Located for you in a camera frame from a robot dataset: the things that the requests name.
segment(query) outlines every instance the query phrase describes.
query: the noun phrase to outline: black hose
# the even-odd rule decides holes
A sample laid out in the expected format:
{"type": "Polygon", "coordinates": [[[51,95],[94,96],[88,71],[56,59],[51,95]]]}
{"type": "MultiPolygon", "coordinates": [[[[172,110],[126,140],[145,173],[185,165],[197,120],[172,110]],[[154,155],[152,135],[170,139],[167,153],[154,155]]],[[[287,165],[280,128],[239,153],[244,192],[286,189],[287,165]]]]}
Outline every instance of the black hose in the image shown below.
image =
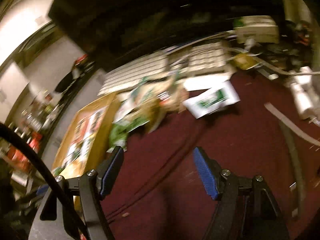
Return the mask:
{"type": "Polygon", "coordinates": [[[72,219],[84,234],[87,239],[89,238],[87,227],[80,219],[78,214],[74,209],[74,204],[70,201],[67,195],[63,192],[62,188],[56,182],[54,176],[51,174],[44,162],[39,158],[39,156],[34,152],[34,150],[26,144],[20,136],[18,136],[14,131],[6,127],[3,123],[0,122],[0,137],[7,140],[19,151],[21,151],[31,162],[31,164],[40,172],[42,177],[48,183],[51,190],[55,193],[57,198],[60,200],[61,204],[65,207],[67,212],[71,214],[72,219]]]}

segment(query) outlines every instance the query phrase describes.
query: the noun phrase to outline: silver bolt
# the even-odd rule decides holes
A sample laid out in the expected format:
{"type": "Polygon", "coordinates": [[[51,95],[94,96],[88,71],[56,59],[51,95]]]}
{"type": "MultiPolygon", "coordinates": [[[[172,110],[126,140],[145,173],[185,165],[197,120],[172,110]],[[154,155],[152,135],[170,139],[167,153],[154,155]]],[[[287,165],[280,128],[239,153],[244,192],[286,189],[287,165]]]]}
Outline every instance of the silver bolt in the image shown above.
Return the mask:
{"type": "Polygon", "coordinates": [[[59,182],[59,181],[61,181],[62,180],[62,176],[61,175],[58,175],[57,177],[56,177],[56,182],[59,182]]]}
{"type": "Polygon", "coordinates": [[[261,175],[256,175],[255,178],[257,181],[263,181],[263,177],[261,175]]]}
{"type": "Polygon", "coordinates": [[[222,170],[221,173],[224,175],[224,176],[229,176],[231,174],[231,171],[229,170],[222,170]]]}
{"type": "Polygon", "coordinates": [[[95,173],[96,173],[95,170],[90,170],[90,171],[87,172],[87,175],[88,175],[88,176],[92,176],[92,175],[94,175],[95,173]]]}

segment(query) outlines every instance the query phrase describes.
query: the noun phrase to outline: red object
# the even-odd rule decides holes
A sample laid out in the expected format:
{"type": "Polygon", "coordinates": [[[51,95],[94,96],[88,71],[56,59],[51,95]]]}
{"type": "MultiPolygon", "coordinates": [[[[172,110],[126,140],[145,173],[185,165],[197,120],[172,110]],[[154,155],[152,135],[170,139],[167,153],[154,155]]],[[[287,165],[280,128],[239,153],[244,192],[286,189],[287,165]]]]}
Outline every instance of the red object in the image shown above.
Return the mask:
{"type": "MultiPolygon", "coordinates": [[[[112,193],[101,202],[116,239],[202,239],[216,201],[205,192],[193,162],[201,146],[209,157],[239,176],[261,174],[269,184],[294,239],[320,207],[320,186],[312,180],[320,155],[297,136],[307,196],[298,221],[291,218],[295,182],[279,122],[264,104],[272,103],[304,132],[319,138],[319,127],[299,119],[288,89],[262,75],[238,72],[231,83],[241,99],[235,107],[195,119],[189,111],[171,114],[150,134],[129,137],[124,163],[112,193]]],[[[190,96],[200,94],[192,92],[190,96]]]]}

